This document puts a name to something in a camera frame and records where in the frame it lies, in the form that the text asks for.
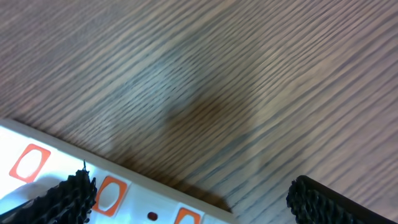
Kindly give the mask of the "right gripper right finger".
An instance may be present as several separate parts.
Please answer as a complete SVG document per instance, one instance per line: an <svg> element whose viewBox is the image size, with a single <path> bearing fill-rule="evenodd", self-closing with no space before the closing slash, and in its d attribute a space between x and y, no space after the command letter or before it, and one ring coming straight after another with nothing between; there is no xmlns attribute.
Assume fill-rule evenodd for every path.
<svg viewBox="0 0 398 224"><path fill-rule="evenodd" d="M292 181L286 201L297 224L397 224L306 175Z"/></svg>

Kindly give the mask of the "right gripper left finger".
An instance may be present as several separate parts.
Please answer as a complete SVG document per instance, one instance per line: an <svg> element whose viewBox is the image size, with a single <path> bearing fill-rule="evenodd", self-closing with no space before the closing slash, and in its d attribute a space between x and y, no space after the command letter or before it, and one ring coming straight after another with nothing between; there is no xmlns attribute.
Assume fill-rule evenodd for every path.
<svg viewBox="0 0 398 224"><path fill-rule="evenodd" d="M67 180L1 214L3 224L85 224L96 205L96 179L83 168Z"/></svg>

